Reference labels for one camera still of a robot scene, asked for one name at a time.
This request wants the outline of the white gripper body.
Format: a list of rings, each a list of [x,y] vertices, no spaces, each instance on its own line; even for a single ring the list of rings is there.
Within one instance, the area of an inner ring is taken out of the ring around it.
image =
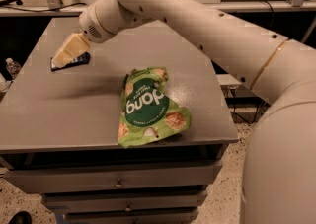
[[[91,42],[102,43],[105,41],[107,33],[97,19],[94,5],[90,5],[80,14],[79,30]]]

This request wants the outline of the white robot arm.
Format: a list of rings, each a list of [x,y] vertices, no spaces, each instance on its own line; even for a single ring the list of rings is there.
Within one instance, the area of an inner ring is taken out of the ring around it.
[[[316,50],[194,0],[98,0],[53,58],[62,67],[95,38],[160,20],[270,107],[243,169],[241,224],[316,224]]]

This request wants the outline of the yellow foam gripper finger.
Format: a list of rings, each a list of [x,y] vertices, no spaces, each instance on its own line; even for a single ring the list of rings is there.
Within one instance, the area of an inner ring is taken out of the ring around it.
[[[51,62],[58,68],[64,67],[73,59],[87,52],[89,48],[90,42],[82,33],[72,33],[52,57]]]

